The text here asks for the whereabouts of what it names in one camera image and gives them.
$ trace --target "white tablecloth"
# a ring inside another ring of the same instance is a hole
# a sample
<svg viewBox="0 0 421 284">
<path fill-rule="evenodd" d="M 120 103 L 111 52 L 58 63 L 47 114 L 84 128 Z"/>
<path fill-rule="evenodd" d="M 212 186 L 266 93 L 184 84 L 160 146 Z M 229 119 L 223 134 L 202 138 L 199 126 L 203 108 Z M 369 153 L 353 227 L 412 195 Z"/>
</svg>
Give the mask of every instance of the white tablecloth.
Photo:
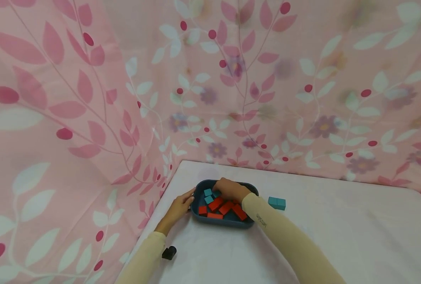
<svg viewBox="0 0 421 284">
<path fill-rule="evenodd" d="M 285 198 L 284 214 L 323 250 L 348 284 L 421 284 L 421 195 L 408 189 L 183 161 L 130 257 L 177 195 L 204 179 L 251 183 L 260 196 Z M 298 283 L 255 225 L 237 230 L 191 216 L 170 232 L 177 254 L 152 284 Z"/>
</svg>

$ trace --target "dark blue plastic tray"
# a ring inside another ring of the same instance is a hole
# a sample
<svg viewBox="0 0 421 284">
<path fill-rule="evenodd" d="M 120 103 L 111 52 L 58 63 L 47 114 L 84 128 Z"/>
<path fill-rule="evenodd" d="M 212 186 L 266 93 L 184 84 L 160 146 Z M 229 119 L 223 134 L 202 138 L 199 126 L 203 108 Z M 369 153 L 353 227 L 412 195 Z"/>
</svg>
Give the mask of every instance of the dark blue plastic tray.
<svg viewBox="0 0 421 284">
<path fill-rule="evenodd" d="M 249 228 L 253 226 L 254 222 L 250 217 L 247 217 L 244 221 L 241 221 L 237 215 L 232 211 L 229 210 L 228 213 L 223 217 L 223 219 L 214 219 L 214 218 L 207 218 L 204 216 L 199 216 L 198 209 L 199 206 L 207 206 L 207 203 L 204 201 L 204 190 L 208 188 L 213 188 L 217 181 L 213 179 L 207 179 L 203 180 L 202 182 L 198 183 L 196 185 L 195 190 L 195 200 L 193 200 L 193 203 L 191 204 L 191 212 L 193 214 L 193 217 L 196 219 L 196 221 L 199 222 L 205 222 L 207 224 L 215 224 L 215 225 L 221 225 L 226 227 L 233 227 L 233 228 Z M 251 192 L 259 196 L 258 190 L 249 183 L 243 183 L 239 182 L 241 185 L 246 186 Z"/>
</svg>

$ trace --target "beige sleeve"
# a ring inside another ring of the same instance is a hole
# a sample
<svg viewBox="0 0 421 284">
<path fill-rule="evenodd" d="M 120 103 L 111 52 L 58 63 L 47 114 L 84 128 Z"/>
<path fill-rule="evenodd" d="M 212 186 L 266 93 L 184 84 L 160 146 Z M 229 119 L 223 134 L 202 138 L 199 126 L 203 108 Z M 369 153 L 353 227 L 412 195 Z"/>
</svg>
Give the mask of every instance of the beige sleeve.
<svg viewBox="0 0 421 284">
<path fill-rule="evenodd" d="M 242 208 L 286 258 L 300 284 L 345 283 L 321 249 L 264 199 L 250 193 L 243 199 Z"/>
<path fill-rule="evenodd" d="M 115 284 L 147 284 L 159 266 L 161 255 L 165 250 L 165 239 L 163 233 L 150 233 Z"/>
</svg>

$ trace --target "pink fabric backdrop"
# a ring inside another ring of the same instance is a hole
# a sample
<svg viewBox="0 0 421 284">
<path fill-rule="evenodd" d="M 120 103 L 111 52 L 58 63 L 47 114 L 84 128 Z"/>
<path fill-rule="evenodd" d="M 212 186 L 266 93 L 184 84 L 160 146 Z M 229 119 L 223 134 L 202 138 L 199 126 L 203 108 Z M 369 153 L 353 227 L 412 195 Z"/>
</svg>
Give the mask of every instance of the pink fabric backdrop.
<svg viewBox="0 0 421 284">
<path fill-rule="evenodd" d="M 421 0 L 0 0 L 0 283 L 112 283 L 183 159 L 421 192 Z"/>
</svg>

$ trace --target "toy block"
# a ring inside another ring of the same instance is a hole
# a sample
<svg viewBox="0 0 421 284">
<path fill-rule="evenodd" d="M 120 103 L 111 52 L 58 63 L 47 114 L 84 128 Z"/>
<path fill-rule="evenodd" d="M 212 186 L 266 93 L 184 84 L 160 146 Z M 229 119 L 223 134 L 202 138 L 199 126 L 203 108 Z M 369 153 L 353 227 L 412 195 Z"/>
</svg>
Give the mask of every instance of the toy block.
<svg viewBox="0 0 421 284">
<path fill-rule="evenodd" d="M 199 206 L 199 215 L 207 216 L 207 207 L 206 206 Z"/>
<path fill-rule="evenodd" d="M 225 203 L 225 205 L 220 207 L 219 211 L 223 215 L 226 215 L 226 213 L 228 213 L 229 210 L 232 209 L 232 207 L 234 207 L 234 203 L 232 203 L 231 201 L 228 201 L 228 202 Z"/>
<path fill-rule="evenodd" d="M 220 208 L 221 204 L 223 204 L 224 202 L 225 200 L 220 196 L 215 198 L 215 200 L 208 205 L 210 208 L 210 211 L 215 212 L 217 209 Z"/>
<path fill-rule="evenodd" d="M 232 211 L 234 211 L 234 213 L 236 213 L 237 217 L 243 221 L 247 218 L 247 214 L 245 213 L 245 211 L 243 211 L 243 209 L 241 208 L 241 206 L 239 204 L 235 204 L 234 207 L 232 207 Z"/>
<path fill-rule="evenodd" d="M 215 213 L 207 213 L 207 218 L 223 219 L 223 215 L 219 215 Z"/>
<path fill-rule="evenodd" d="M 204 200 L 207 204 L 210 204 L 213 201 L 213 198 L 209 195 L 206 198 L 204 198 Z"/>
<path fill-rule="evenodd" d="M 211 195 L 211 189 L 205 189 L 205 190 L 204 190 L 204 195 L 205 195 L 205 196 L 209 196 L 209 195 Z"/>
</svg>

